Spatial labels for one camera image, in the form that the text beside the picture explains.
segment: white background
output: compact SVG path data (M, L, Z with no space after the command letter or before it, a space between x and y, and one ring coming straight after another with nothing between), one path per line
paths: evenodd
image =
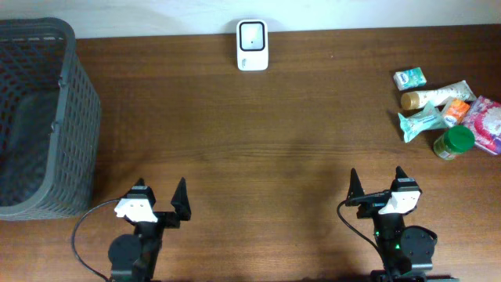
M501 24L501 0L0 0L0 19L55 16L78 38Z

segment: cable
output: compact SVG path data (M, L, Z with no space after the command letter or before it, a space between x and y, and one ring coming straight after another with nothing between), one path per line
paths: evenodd
M94 273L95 275L103 278L106 282L109 282L110 280L104 276L104 274L102 274L101 272L93 269L92 267L90 267L87 263L85 263L80 255L78 255L77 253L77 249L75 248L75 235L77 234L77 230L78 230L78 227L80 226L80 224L84 221L84 219L90 215L91 213L93 213L95 210L97 210L98 208L101 208L107 204L111 204L111 203L116 203L120 201L120 199L114 199L114 200L109 200L109 201L105 201L104 203L102 204L99 204L98 206L94 207L94 208L91 208L89 211L87 211L81 218L80 220L78 220L77 224L75 224L75 227L73 228L73 233L71 234L71 249L73 251L73 253L75 254L75 258L77 258L77 260L90 272Z
M371 244L377 251L377 254L381 257L381 261L383 261L383 267L384 267L384 270L386 270L386 275L388 276L388 279L389 279L389 282L393 282L393 277L391 276L390 274L390 270L389 268L387 267L387 263L386 263L386 260L384 259L383 257L383 254L381 254L381 250L377 247L376 244L374 244L374 242L372 242L369 238L367 238L364 234L360 233L360 231L358 231L355 227L353 227L350 223L348 223L348 221L346 221L346 219L344 219L343 215L341 215L341 207L346 204L346 200L342 201L341 203L339 203L339 205L337 206L337 216L339 217L339 219L353 232L355 232L357 235L359 235L363 240L366 240L367 242L369 242L369 244Z

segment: gray plastic bin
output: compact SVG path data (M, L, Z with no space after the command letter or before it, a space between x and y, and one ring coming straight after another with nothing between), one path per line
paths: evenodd
M101 119L70 25L0 21L0 219L88 208Z

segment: wood grain surface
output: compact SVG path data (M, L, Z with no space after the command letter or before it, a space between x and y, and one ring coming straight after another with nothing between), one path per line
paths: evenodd
M255 73L236 68L234 35L77 46L103 106L93 205L141 176L155 209L171 210L186 177L193 217L165 232L157 280L336 280L381 269L335 208L351 168L377 192L401 165L424 192L406 224L438 234L431 274L501 281L501 158L475 149L442 161L431 149L441 130L403 143L392 81L422 67L426 89L466 79L501 101L501 26L274 33L269 69ZM371 234L355 208L342 212ZM76 221L0 222L0 280L99 281L71 253ZM109 275L111 241L132 231L104 208L79 230L77 249Z

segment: orange packet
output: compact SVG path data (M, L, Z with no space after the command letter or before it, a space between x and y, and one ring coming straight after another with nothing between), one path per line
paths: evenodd
M445 105L444 110L442 110L442 117L447 126L451 128L458 125L469 110L470 105L467 103L460 99L452 99Z

